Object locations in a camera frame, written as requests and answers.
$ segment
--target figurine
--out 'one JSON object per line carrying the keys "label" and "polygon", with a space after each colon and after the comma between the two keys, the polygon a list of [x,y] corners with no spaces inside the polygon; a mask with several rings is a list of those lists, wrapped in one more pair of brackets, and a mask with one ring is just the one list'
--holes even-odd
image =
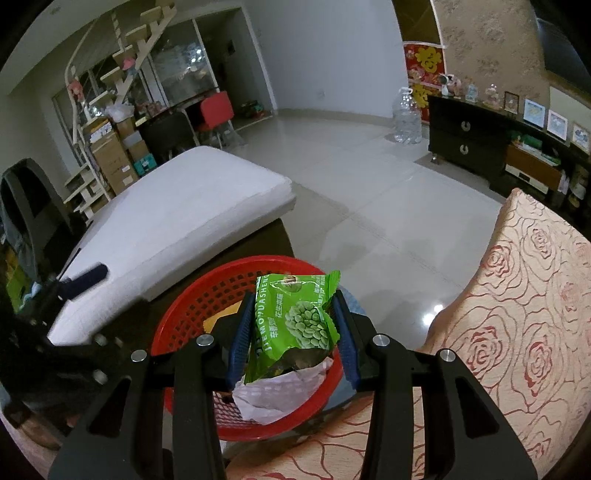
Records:
{"label": "figurine", "polygon": [[486,99],[482,102],[488,108],[501,110],[501,98],[496,90],[496,85],[491,85],[485,90]]}
{"label": "figurine", "polygon": [[441,74],[437,80],[439,80],[439,83],[441,83],[441,94],[444,97],[449,97],[450,93],[449,93],[449,89],[447,88],[447,84],[449,83],[449,76],[448,75],[444,75]]}
{"label": "figurine", "polygon": [[453,74],[441,74],[438,78],[441,83],[441,94],[444,97],[462,97],[462,81]]}
{"label": "figurine", "polygon": [[460,77],[456,77],[455,75],[450,75],[451,81],[447,84],[447,89],[451,94],[453,94],[454,98],[462,98],[462,81]]}
{"label": "figurine", "polygon": [[466,88],[466,101],[470,103],[478,102],[478,87],[474,85],[474,81],[468,78],[468,87]]}

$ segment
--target white floor tile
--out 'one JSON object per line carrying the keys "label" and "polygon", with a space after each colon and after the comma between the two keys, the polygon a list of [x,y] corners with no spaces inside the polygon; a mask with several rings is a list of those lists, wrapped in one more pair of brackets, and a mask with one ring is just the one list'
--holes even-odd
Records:
{"label": "white floor tile", "polygon": [[395,157],[341,150],[291,178],[355,211],[419,168]]}
{"label": "white floor tile", "polygon": [[465,286],[478,269],[500,207],[482,193],[422,168],[354,218]]}
{"label": "white floor tile", "polygon": [[325,271],[341,270],[342,284],[359,300],[379,332],[407,348],[425,341],[423,319],[447,306],[460,288],[348,219],[295,249]]}
{"label": "white floor tile", "polygon": [[279,117],[240,133],[238,154],[297,182],[283,218],[296,257],[341,270],[379,331],[422,345],[424,317],[478,268],[502,199],[467,171],[429,164],[428,141],[394,144],[374,125]]}
{"label": "white floor tile", "polygon": [[279,122],[291,137],[341,148],[353,148],[390,132],[390,129],[378,125],[337,120],[284,116],[279,118]]}
{"label": "white floor tile", "polygon": [[320,233],[347,218],[346,209],[298,183],[293,184],[297,196],[295,208],[282,217],[293,247],[309,242]]}
{"label": "white floor tile", "polygon": [[423,140],[416,145],[402,145],[388,140],[386,135],[364,142],[353,150],[365,155],[387,155],[398,160],[416,161],[425,155],[431,155],[429,140]]}
{"label": "white floor tile", "polygon": [[342,149],[300,138],[260,135],[234,154],[293,178],[301,170],[340,154]]}

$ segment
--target stair step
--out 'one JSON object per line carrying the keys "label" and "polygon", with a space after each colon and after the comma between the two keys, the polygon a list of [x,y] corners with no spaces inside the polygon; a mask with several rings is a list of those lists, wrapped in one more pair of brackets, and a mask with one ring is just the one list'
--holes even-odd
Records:
{"label": "stair step", "polygon": [[90,106],[97,106],[98,108],[104,108],[107,105],[112,104],[113,100],[115,100],[116,98],[117,98],[116,95],[113,95],[113,93],[111,93],[110,91],[105,90],[98,97],[92,99],[88,104]]}
{"label": "stair step", "polygon": [[134,28],[131,31],[128,31],[125,34],[125,39],[127,43],[133,45],[134,43],[139,42],[140,40],[146,40],[148,38],[148,25],[142,25],[138,28]]}
{"label": "stair step", "polygon": [[135,57],[134,47],[132,45],[125,47],[124,50],[119,50],[118,52],[113,53],[113,59],[121,68],[123,68],[123,61],[127,57]]}
{"label": "stair step", "polygon": [[151,8],[150,10],[146,10],[145,12],[141,13],[139,16],[139,20],[148,25],[152,22],[159,22],[160,20],[162,20],[162,7],[161,6],[157,6],[154,8]]}
{"label": "stair step", "polygon": [[123,81],[123,71],[119,67],[115,67],[110,72],[105,73],[101,78],[101,82],[107,85],[115,85],[118,81]]}

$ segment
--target wooden cabinet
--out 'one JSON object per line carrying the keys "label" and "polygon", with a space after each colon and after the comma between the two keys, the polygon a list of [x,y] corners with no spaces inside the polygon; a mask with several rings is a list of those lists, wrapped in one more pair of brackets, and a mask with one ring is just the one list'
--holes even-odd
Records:
{"label": "wooden cabinet", "polygon": [[502,172],[509,137],[496,112],[435,96],[429,111],[431,152],[488,180]]}
{"label": "wooden cabinet", "polygon": [[[525,122],[505,111],[494,111],[481,104],[431,95],[429,150],[441,155],[489,181],[491,190],[508,196],[519,187],[562,215],[591,239],[591,197],[581,201],[571,215],[564,207],[554,207],[552,195],[558,188],[562,171],[571,177],[576,165],[591,172],[587,154],[569,142],[563,142],[545,129]],[[542,152],[561,160],[559,168],[550,166],[511,145],[511,132],[530,135],[542,141]],[[505,162],[515,174],[505,171]],[[531,179],[539,182],[534,187]]]}

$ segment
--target snack package image of peanuts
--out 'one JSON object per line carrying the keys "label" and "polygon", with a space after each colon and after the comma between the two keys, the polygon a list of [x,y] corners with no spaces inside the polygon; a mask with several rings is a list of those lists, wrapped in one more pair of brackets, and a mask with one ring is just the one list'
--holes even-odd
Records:
{"label": "snack package image of peanuts", "polygon": [[339,334],[327,313],[340,272],[256,280],[255,327],[245,383],[318,365]]}

